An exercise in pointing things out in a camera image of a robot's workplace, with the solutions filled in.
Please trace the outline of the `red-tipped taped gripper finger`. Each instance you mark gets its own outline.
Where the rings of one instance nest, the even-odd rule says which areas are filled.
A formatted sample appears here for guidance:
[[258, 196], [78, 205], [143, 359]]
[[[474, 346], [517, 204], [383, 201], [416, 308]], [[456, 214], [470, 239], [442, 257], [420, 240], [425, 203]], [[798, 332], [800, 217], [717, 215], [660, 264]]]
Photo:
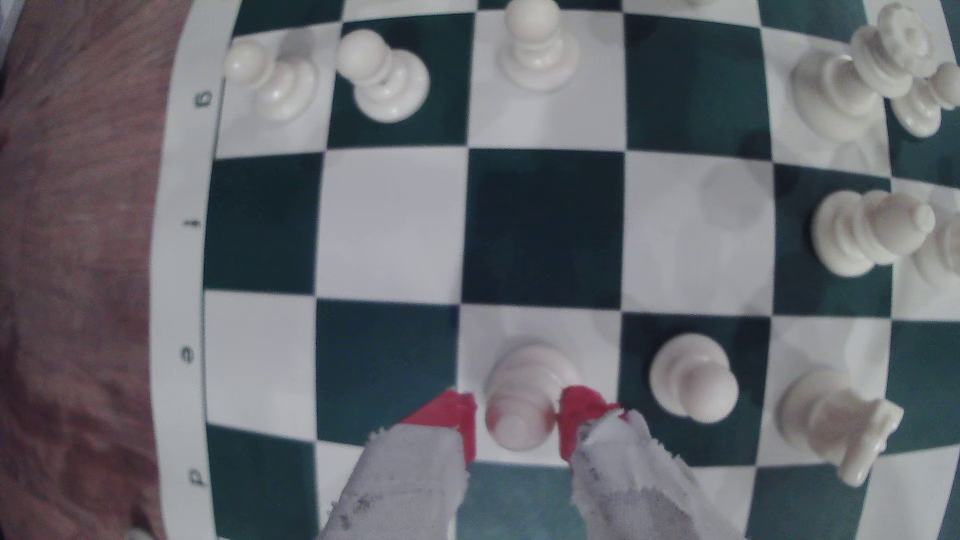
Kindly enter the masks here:
[[558, 437], [587, 538], [745, 538], [641, 412], [571, 385], [558, 399]]
[[373, 432], [319, 539], [447, 539], [476, 455], [474, 394], [447, 389]]

